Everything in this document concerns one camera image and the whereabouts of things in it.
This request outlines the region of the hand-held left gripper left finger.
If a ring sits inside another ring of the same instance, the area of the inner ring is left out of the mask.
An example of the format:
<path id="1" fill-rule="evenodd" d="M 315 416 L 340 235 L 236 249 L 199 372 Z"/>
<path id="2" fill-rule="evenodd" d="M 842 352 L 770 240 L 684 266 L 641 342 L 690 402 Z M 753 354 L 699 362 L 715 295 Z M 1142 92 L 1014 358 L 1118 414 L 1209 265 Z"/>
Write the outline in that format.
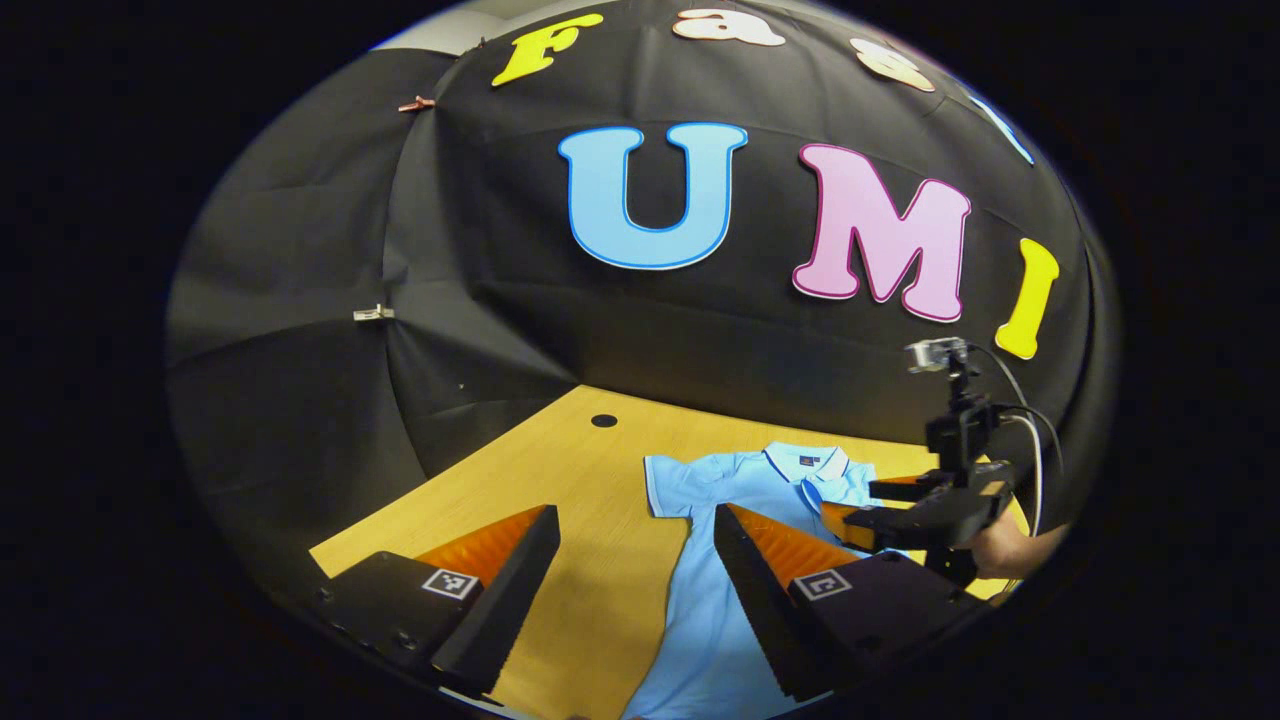
<path id="1" fill-rule="evenodd" d="M 416 557 L 378 551 L 320 584 L 314 616 L 419 682 L 490 694 L 561 546 L 536 505 Z"/>

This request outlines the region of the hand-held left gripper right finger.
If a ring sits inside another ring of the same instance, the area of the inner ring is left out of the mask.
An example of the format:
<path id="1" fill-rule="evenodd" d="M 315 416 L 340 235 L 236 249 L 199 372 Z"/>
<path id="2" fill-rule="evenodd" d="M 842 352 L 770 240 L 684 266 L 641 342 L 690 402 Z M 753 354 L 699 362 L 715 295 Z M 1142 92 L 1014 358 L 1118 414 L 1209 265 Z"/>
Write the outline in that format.
<path id="1" fill-rule="evenodd" d="M 854 691 L 993 610 L 901 553 L 859 559 L 736 503 L 716 506 L 714 547 L 777 685 L 796 701 Z"/>

